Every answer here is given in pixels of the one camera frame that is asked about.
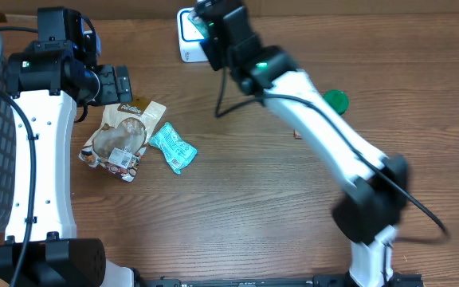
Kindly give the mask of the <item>green lid seasoning jar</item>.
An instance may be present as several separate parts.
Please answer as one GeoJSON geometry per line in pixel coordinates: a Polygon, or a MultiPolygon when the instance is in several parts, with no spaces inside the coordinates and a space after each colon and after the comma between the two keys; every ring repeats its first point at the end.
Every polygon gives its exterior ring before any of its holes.
{"type": "Polygon", "coordinates": [[[347,111],[350,104],[347,94],[337,89],[327,91],[323,98],[340,116],[347,111]]]}

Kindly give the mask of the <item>small orange sachet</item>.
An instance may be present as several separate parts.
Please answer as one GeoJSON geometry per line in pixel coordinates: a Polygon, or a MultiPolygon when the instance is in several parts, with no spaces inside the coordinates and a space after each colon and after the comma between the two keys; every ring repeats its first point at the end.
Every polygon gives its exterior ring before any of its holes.
{"type": "Polygon", "coordinates": [[[300,133],[299,133],[297,130],[294,130],[294,131],[293,131],[293,136],[294,136],[294,138],[295,138],[296,140],[301,140],[301,139],[302,139],[300,133]]]}

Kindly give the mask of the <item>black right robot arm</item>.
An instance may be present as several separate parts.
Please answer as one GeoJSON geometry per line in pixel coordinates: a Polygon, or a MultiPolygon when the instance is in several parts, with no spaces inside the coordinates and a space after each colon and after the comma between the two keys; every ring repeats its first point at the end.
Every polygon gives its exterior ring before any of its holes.
{"type": "Polygon", "coordinates": [[[199,1],[194,12],[195,24],[206,29],[202,49],[213,70],[229,69],[245,95],[298,131],[342,189],[343,199],[332,217],[351,241],[350,284],[391,284],[391,245],[407,204],[406,161],[390,158],[368,143],[287,52],[263,45],[243,2],[199,1]]]}

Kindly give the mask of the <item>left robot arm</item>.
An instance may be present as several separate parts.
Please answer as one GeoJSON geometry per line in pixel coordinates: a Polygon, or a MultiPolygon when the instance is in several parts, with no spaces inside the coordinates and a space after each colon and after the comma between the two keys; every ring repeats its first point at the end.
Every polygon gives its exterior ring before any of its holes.
{"type": "Polygon", "coordinates": [[[91,21],[65,7],[40,8],[37,39],[8,60],[0,99],[15,123],[13,206],[0,245],[0,279],[11,286],[141,286],[135,269],[79,238],[70,192],[73,125],[88,106],[132,99],[128,70],[99,65],[91,21]]]}

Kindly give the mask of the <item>small green white sachet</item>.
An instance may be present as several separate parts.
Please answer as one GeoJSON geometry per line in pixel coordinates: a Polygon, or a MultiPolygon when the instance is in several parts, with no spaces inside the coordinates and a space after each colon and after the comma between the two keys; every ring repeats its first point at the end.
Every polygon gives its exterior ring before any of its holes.
{"type": "Polygon", "coordinates": [[[210,36],[208,25],[197,15],[195,10],[189,12],[187,19],[194,25],[203,38],[208,38],[210,36]]]}

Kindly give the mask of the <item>teal snack packet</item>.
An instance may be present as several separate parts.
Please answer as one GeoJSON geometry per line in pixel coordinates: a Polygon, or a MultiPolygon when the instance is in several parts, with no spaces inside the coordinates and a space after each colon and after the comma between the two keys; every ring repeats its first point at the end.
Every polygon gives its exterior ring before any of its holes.
{"type": "Polygon", "coordinates": [[[198,154],[198,150],[184,141],[169,122],[151,137],[149,144],[163,153],[166,162],[177,175],[198,154]]]}

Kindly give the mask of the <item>brown cookie bag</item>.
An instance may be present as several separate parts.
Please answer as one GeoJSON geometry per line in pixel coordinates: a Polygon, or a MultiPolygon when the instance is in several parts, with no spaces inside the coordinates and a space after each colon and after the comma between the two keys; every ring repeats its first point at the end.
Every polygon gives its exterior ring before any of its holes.
{"type": "Polygon", "coordinates": [[[79,159],[90,167],[102,167],[117,178],[132,182],[166,110],[166,106],[146,98],[107,105],[100,127],[80,150],[79,159]]]}

